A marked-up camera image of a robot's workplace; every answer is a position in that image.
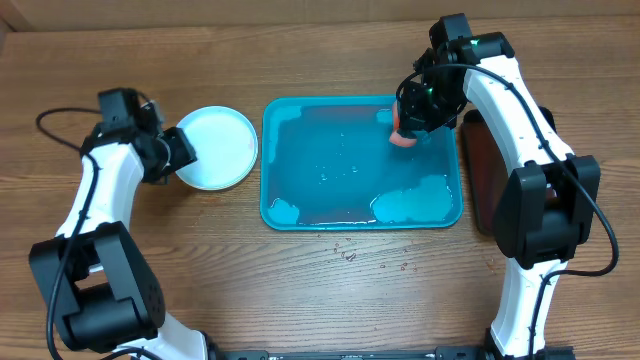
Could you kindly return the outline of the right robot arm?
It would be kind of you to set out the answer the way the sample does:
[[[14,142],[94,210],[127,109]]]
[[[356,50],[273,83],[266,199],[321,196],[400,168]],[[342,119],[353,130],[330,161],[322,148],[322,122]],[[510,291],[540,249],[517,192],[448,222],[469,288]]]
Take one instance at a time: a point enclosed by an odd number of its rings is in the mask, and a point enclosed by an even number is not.
[[[547,346],[544,327],[556,284],[589,237],[599,165],[558,136],[502,33],[476,35],[454,14],[429,39],[397,88],[390,139],[410,147],[421,132],[462,133],[477,216],[506,259],[499,309],[474,355],[571,359],[572,348]]]

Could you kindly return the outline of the light blue plate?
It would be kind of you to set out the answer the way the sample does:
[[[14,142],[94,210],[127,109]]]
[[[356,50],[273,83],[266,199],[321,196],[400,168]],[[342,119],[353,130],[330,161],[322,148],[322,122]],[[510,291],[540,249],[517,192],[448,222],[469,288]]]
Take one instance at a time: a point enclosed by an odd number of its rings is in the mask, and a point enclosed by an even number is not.
[[[176,171],[191,187],[224,190],[240,183],[258,155],[252,123],[229,107],[208,106],[186,115],[177,125],[195,150],[197,160]]]

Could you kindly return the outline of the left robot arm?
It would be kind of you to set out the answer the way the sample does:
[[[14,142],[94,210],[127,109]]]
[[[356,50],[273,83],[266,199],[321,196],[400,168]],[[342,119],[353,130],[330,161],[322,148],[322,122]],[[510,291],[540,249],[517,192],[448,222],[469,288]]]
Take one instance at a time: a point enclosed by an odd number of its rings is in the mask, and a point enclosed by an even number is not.
[[[56,235],[32,246],[29,265],[47,305],[46,341],[106,359],[214,359],[208,336],[171,316],[157,277],[129,229],[142,183],[166,182],[196,161],[184,132],[162,127],[158,106],[132,88],[98,95],[101,121],[81,145],[82,179]]]

